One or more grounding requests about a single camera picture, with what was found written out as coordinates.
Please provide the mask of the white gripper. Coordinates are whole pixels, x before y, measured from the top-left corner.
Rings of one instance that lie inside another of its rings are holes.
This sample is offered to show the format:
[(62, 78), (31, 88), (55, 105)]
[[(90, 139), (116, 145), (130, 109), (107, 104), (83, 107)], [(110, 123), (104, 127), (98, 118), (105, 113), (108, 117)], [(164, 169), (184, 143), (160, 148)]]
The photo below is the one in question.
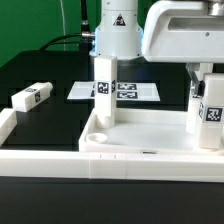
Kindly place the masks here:
[(187, 63), (193, 97), (204, 95), (199, 63), (224, 63), (224, 4), (161, 0), (148, 11), (142, 54), (150, 62)]

